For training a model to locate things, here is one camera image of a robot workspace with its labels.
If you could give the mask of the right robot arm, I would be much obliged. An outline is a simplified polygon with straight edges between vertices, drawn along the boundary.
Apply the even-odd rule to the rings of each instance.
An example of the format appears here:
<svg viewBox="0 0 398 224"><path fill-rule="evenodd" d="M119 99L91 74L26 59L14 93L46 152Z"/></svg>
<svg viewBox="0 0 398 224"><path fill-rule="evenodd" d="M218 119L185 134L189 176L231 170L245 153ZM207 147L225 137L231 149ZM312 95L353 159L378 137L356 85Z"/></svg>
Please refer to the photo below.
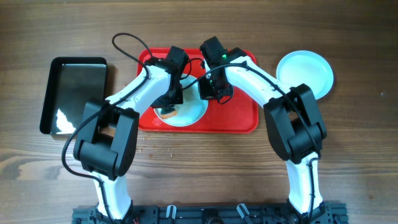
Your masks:
<svg viewBox="0 0 398 224"><path fill-rule="evenodd" d="M290 206L301 222L313 220L323 203L317 165L326 127L310 87L278 81L240 48L224 48L217 37L204 41L200 52L206 70L198 79L201 99L222 104L239 88L263 108L268 140L287 165Z"/></svg>

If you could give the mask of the white plate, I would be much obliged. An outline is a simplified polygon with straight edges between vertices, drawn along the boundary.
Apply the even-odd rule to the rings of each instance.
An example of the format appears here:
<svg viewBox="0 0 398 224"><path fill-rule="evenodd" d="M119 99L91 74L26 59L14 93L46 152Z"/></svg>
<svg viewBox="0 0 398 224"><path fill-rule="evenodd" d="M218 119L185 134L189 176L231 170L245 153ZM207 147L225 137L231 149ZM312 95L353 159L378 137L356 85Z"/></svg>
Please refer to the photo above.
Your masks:
<svg viewBox="0 0 398 224"><path fill-rule="evenodd" d="M335 79L331 65L321 55L308 50L297 50L284 56L276 68L276 77L292 86L306 84L316 100L332 90Z"/></svg>
<svg viewBox="0 0 398 224"><path fill-rule="evenodd" d="M201 119L208 108L208 101L202 100L200 98L198 83L195 83L191 87L184 90L184 88L191 84L194 80L196 80L196 78L192 75L180 80L179 84L181 84L183 90L183 104L174 105L178 112L177 115L168 119L162 119L159 116L160 108L153 108L158 118L160 118L166 124L175 127L189 126Z"/></svg>

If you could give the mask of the green and orange sponge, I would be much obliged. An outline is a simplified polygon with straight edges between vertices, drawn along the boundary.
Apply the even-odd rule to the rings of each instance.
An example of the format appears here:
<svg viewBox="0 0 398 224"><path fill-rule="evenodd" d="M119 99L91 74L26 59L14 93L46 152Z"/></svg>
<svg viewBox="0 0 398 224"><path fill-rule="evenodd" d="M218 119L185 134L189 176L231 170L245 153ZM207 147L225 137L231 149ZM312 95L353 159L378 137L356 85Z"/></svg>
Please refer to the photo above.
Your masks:
<svg viewBox="0 0 398 224"><path fill-rule="evenodd" d="M171 117L177 115L177 113L178 112L175 109L175 107L170 105L168 107L161 108L160 111L159 111L159 116L162 119L168 119L168 118L171 118Z"/></svg>

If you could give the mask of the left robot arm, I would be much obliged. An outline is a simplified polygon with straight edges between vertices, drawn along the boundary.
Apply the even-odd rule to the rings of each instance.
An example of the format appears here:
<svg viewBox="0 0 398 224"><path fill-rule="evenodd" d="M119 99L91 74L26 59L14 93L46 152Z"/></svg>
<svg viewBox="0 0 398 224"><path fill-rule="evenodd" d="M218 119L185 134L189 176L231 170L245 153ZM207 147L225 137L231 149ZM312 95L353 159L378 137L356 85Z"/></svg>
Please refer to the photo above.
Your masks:
<svg viewBox="0 0 398 224"><path fill-rule="evenodd" d="M134 223L132 199L126 173L137 146L139 118L148 108L172 111L183 103L180 77L189 57L171 47L164 58L151 57L141 73L119 93L105 100L86 103L75 141L73 156L86 171L82 176L96 185L99 203L73 211L73 223Z"/></svg>

